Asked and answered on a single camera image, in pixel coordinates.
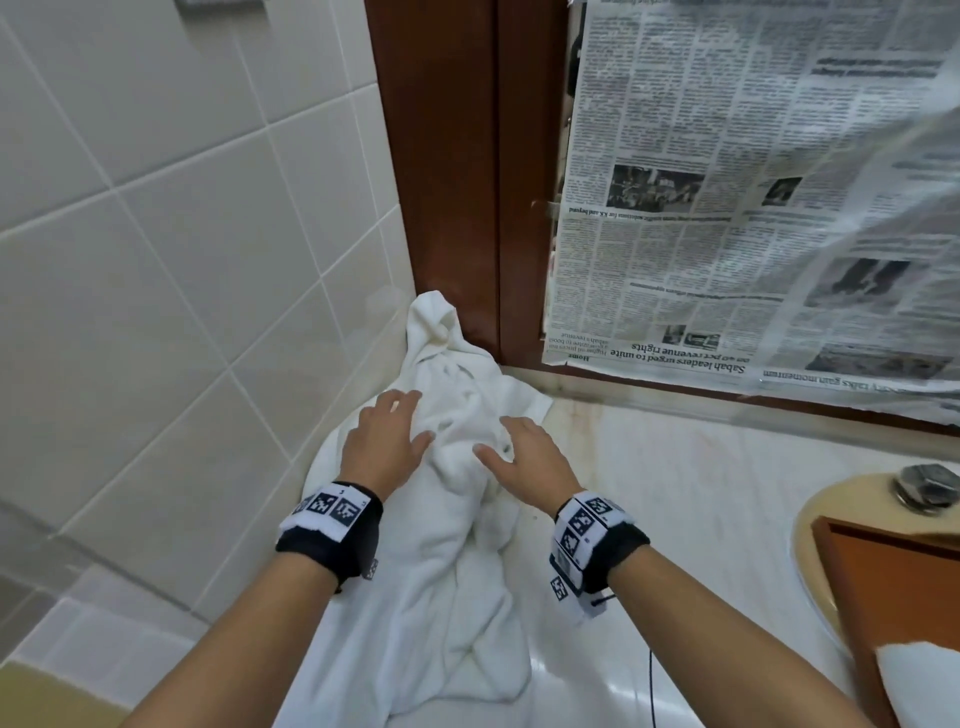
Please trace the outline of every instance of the black wristband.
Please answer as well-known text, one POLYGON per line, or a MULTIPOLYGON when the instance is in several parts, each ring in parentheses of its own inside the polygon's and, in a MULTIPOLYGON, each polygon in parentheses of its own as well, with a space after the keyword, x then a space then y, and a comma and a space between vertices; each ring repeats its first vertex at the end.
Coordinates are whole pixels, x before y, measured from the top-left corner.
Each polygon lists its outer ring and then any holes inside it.
POLYGON ((383 516, 383 503, 370 489, 356 483, 342 480, 337 485, 355 488, 370 499, 367 506, 353 521, 346 535, 339 542, 322 531, 294 526, 284 531, 276 542, 278 552, 295 552, 307 556, 337 577, 342 586, 352 576, 365 573, 373 563, 380 535, 380 518, 383 516))
POLYGON ((650 545, 647 535, 632 523, 618 523, 593 549, 584 569, 584 591, 597 594, 606 589, 611 569, 623 563, 641 546, 650 545))

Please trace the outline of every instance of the cable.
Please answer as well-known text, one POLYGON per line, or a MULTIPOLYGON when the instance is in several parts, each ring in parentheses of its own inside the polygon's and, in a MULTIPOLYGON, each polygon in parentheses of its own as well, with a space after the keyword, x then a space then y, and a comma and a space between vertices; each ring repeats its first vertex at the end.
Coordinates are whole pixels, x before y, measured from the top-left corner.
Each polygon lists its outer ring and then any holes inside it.
POLYGON ((647 661, 647 675, 650 683, 650 722, 657 728, 657 711, 654 710, 654 651, 650 650, 650 659, 647 661))

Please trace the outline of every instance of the newspaper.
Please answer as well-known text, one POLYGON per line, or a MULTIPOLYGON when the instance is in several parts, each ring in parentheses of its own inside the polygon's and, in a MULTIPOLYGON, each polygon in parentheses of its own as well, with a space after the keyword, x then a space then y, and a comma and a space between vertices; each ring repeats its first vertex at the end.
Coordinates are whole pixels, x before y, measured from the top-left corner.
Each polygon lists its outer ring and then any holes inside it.
POLYGON ((587 3, 544 363, 960 424, 958 38, 956 0, 587 3))

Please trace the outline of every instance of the white marble countertop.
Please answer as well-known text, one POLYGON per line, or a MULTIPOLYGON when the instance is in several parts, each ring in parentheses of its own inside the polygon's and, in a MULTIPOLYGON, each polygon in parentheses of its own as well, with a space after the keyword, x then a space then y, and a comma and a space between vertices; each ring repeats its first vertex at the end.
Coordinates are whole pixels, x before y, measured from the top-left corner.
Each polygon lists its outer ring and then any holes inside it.
MULTIPOLYGON (((852 693, 846 658, 795 571, 793 520, 821 488, 918 458, 573 400, 556 400, 544 427, 584 487, 617 500, 664 555, 852 693)), ((651 724, 647 646, 619 604, 576 629, 554 606, 544 555, 551 528, 525 509, 505 551, 534 668, 527 693, 509 707, 428 705, 392 725, 651 724)), ((658 728, 701 725, 656 659, 653 681, 658 728)))

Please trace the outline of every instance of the wooden board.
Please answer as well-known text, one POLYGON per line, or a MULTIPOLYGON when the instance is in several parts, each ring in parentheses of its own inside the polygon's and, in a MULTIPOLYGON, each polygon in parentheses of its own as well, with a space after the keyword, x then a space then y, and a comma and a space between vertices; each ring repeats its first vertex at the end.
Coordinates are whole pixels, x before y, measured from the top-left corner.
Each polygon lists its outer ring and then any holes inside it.
POLYGON ((863 707, 877 728, 899 728, 876 650, 913 642, 960 650, 960 547, 828 518, 813 523, 813 536, 863 707))

